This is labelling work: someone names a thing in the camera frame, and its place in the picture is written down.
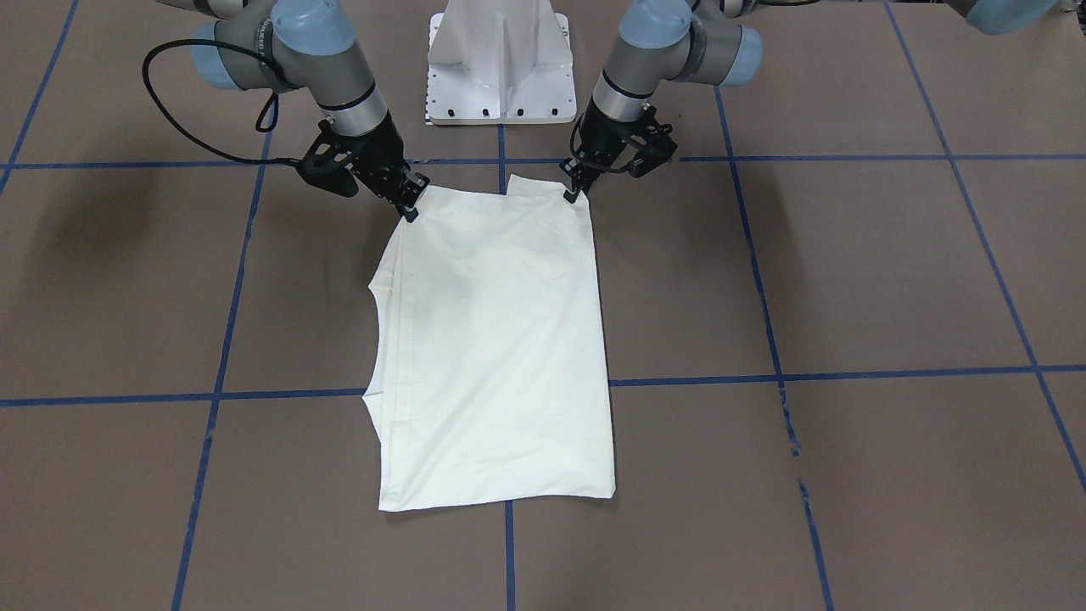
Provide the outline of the left robot arm grey silver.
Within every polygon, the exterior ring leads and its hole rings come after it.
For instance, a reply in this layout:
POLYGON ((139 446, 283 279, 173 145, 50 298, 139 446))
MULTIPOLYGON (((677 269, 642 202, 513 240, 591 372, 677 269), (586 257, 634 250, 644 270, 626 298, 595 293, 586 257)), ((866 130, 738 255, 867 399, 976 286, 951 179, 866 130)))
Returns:
MULTIPOLYGON (((656 120, 651 97, 661 81, 740 87, 763 63, 763 39, 753 28, 731 23, 746 13, 725 1, 632 1, 620 20, 619 35, 602 67, 588 109, 574 122, 569 158, 560 163, 565 198, 574 202, 602 175, 643 177, 675 155, 674 130, 656 120), (635 156, 613 167, 627 147, 635 156)), ((1058 1, 948 1, 975 31, 997 36, 1044 20, 1058 1)), ((733 155, 691 156, 686 161, 930 161, 938 155, 733 155)))

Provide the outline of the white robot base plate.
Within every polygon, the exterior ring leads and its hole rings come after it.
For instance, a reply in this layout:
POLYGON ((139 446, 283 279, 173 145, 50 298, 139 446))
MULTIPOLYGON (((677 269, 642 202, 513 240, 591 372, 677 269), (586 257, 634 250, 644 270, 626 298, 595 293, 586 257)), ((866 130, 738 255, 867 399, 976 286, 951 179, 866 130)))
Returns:
POLYGON ((569 22, 550 1, 450 1, 430 17, 428 34, 428 124, 574 119, 569 22))

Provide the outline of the right robot arm grey silver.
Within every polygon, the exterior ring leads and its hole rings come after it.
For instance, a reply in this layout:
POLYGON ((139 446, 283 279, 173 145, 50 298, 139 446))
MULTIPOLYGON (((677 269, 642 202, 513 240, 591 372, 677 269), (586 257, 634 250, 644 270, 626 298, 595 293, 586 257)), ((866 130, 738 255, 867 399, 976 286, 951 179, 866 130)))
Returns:
POLYGON ((224 90, 267 90, 255 129, 277 126, 279 100, 306 90, 323 117, 301 158, 280 158, 306 184, 341 198, 366 187, 392 204, 405 221, 418 217, 417 201, 429 178, 413 171, 395 120, 338 1, 178 1, 176 8, 210 16, 189 38, 159 44, 141 63, 148 96, 166 120, 173 115, 153 89, 152 62, 165 51, 189 48, 194 69, 224 90))

